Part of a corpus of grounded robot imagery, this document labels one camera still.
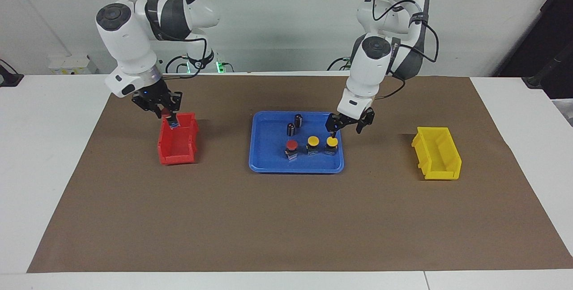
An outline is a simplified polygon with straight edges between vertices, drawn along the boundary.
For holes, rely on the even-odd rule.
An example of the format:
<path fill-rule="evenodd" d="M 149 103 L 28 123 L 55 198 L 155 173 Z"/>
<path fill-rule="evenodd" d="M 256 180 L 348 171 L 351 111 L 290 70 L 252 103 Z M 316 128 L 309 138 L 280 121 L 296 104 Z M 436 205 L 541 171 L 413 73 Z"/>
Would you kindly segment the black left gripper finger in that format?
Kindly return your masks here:
<path fill-rule="evenodd" d="M 374 109 L 367 108 L 364 113 L 362 113 L 360 119 L 357 121 L 356 133 L 361 134 L 364 127 L 369 126 L 373 123 L 375 117 Z"/>
<path fill-rule="evenodd" d="M 331 137 L 336 137 L 338 130 L 340 130 L 340 115 L 336 113 L 330 113 L 327 122 L 326 129 Z"/>

